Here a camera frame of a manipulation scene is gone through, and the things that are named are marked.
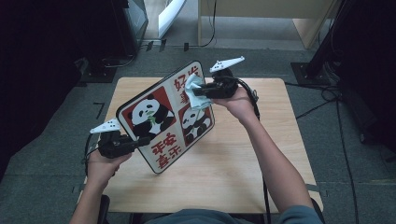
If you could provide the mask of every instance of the panda illustration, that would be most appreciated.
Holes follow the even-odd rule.
[[[136,105],[128,114],[128,118],[132,120],[133,132],[137,138],[148,136],[152,140],[171,126],[175,114],[150,94],[147,99]]]
[[[209,127],[210,118],[205,114],[204,110],[192,110],[189,107],[183,114],[184,136],[186,136],[187,144],[190,144],[195,138],[201,136]]]

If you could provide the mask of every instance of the panda face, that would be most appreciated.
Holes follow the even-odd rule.
[[[149,118],[152,118],[159,108],[160,103],[155,99],[146,99],[141,101],[132,112],[132,124],[137,125],[149,120]]]
[[[200,119],[204,116],[204,111],[201,110],[192,110],[191,107],[188,108],[183,115],[183,121],[181,126],[183,129],[187,129],[191,125],[195,123],[196,120]]]

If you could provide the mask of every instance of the gray carpet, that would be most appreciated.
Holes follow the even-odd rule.
[[[47,129],[12,159],[0,185],[0,223],[67,223],[84,180],[80,163],[89,130],[104,121],[112,92],[120,77],[164,77],[189,61],[201,62],[208,76],[217,60],[244,56],[232,67],[236,77],[280,77],[295,83],[291,62],[309,62],[309,50],[141,49],[127,66],[118,69],[111,84],[75,87],[54,114]],[[320,91],[288,86],[296,116],[324,102]],[[99,114],[100,106],[105,103]],[[339,105],[347,160],[354,180],[360,223],[395,223],[396,162],[382,146],[362,145],[347,105]],[[355,223],[352,188],[341,145],[335,103],[298,119],[324,203],[326,223]],[[128,214],[109,214],[110,223],[126,223]]]

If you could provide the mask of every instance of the person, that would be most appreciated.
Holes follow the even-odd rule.
[[[279,222],[321,223],[302,177],[257,119],[245,89],[239,87],[232,98],[213,99],[212,102],[225,106],[247,130],[268,191],[281,213]],[[128,154],[110,160],[102,157],[97,150],[91,154],[87,183],[70,223],[97,222],[100,199],[108,180],[131,156],[132,154]],[[181,210],[165,217],[152,219],[147,223],[178,222],[241,223],[228,214],[203,209]]]

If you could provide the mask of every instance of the cardboard sign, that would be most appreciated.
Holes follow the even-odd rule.
[[[201,64],[191,62],[117,110],[117,119],[134,141],[150,137],[150,144],[139,151],[156,174],[168,168],[215,125],[211,106],[191,109],[185,83],[192,74],[205,82]]]

